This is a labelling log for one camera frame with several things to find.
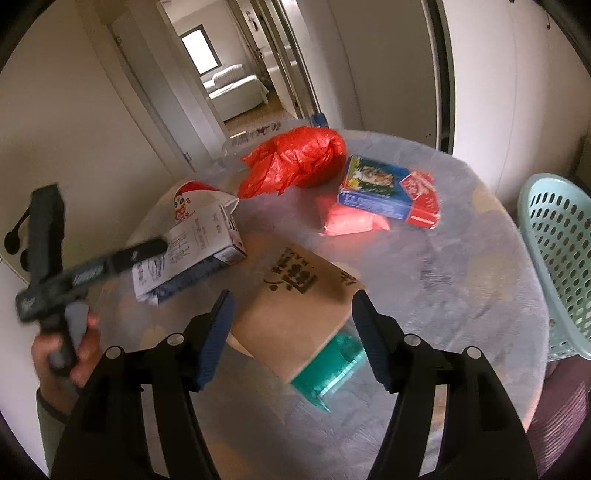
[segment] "wooden floor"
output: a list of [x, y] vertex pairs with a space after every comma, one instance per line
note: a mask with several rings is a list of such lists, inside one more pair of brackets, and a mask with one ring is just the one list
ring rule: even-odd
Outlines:
[[267, 95], [268, 104], [262, 103], [256, 108], [248, 112], [241, 113], [230, 120], [224, 122], [230, 136], [239, 134], [244, 131], [252, 130], [258, 125], [277, 120], [280, 118], [292, 118], [292, 116], [283, 108], [279, 97], [275, 92], [270, 92]]

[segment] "human hand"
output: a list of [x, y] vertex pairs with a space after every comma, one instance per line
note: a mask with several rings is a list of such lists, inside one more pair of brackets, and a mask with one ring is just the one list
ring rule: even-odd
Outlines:
[[[78, 347], [78, 364], [70, 371], [70, 379], [74, 385], [83, 388], [90, 378], [102, 356], [100, 348], [100, 331], [96, 328], [99, 319], [89, 313], [86, 319], [86, 333]], [[59, 350], [63, 340], [57, 333], [51, 335], [39, 334], [33, 340], [31, 356], [35, 372], [39, 378], [39, 390], [43, 399], [56, 410], [68, 415], [76, 398], [69, 393], [53, 374], [49, 367], [49, 354]]]

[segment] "cardboard box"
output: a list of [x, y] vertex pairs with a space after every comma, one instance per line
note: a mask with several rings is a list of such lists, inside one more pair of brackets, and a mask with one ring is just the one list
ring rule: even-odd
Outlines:
[[349, 157], [337, 201], [423, 228], [436, 227], [440, 218], [431, 175], [357, 155]]
[[246, 257], [232, 216], [217, 200], [195, 208], [164, 238], [164, 255], [135, 264], [132, 269], [135, 297], [162, 302], [181, 290]]
[[238, 313], [232, 334], [289, 383], [351, 317], [353, 295], [363, 288], [328, 260], [289, 244], [263, 277], [256, 297]]

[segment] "purple chair cushion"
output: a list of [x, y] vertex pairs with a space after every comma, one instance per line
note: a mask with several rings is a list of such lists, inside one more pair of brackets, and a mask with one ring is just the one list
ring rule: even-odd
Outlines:
[[587, 416], [591, 361], [573, 356], [558, 362], [544, 388], [527, 432], [542, 476], [562, 455]]

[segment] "pink plastic bag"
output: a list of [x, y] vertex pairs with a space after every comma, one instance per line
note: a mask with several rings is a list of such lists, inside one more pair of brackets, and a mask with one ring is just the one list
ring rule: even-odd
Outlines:
[[336, 202], [336, 195], [323, 195], [317, 198], [317, 202], [324, 222], [325, 235], [390, 230], [390, 224], [386, 217], [341, 205]]

